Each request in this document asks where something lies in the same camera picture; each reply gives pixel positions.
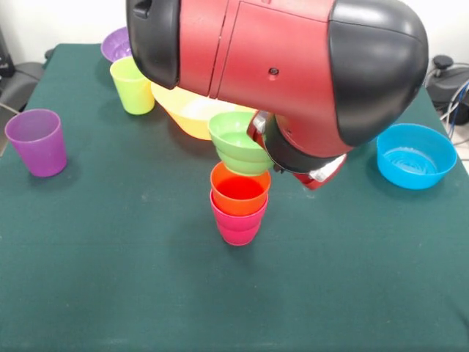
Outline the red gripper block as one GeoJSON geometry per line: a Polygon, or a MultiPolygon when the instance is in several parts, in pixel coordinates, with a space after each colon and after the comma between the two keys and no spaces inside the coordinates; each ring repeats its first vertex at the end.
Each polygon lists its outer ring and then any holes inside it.
{"type": "Polygon", "coordinates": [[[332,180],[347,160],[346,154],[320,158],[293,147],[280,131],[275,114],[267,111],[255,112],[247,134],[267,153],[275,171],[292,174],[311,190],[332,180]]]}

